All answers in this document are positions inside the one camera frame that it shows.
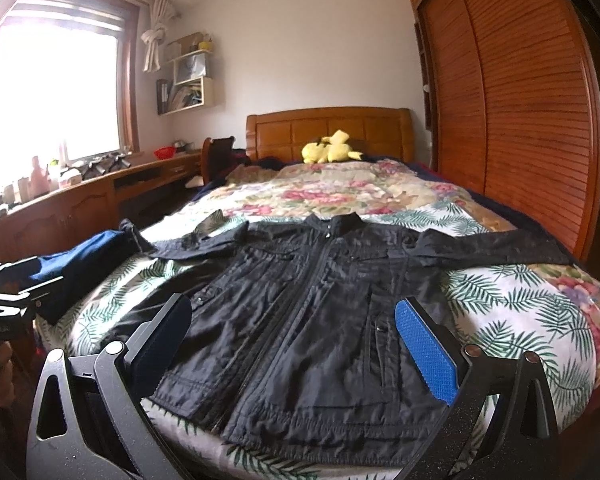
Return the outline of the person's left hand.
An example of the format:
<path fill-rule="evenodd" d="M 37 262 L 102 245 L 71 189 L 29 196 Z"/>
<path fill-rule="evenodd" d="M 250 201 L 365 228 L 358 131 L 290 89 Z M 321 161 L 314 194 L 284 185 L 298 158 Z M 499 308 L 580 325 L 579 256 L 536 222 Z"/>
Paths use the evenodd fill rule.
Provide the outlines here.
<path fill-rule="evenodd" d="M 15 385 L 12 379 L 12 346 L 0 342 L 0 408 L 9 408 L 15 401 Z"/>

